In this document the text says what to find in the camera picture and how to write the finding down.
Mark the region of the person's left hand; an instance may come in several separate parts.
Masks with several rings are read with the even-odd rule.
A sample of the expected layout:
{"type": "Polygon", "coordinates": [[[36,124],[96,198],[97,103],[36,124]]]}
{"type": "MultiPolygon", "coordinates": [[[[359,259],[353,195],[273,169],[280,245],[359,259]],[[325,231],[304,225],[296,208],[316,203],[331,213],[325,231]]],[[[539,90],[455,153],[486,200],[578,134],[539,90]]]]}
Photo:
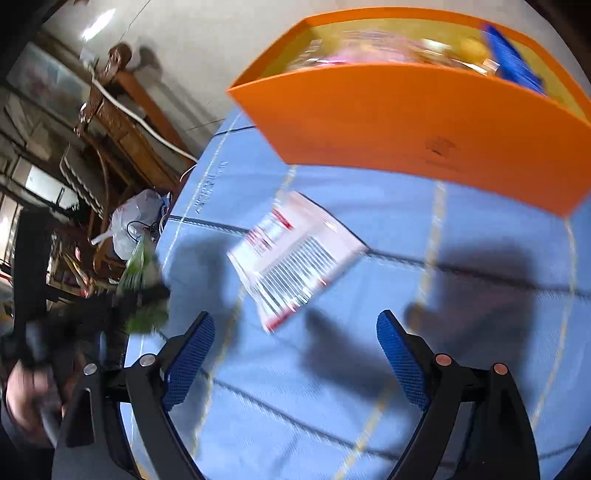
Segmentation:
{"type": "Polygon", "coordinates": [[[37,403],[53,387],[46,369],[31,370],[17,362],[8,377],[5,404],[12,423],[31,441],[46,443],[37,403]]]}

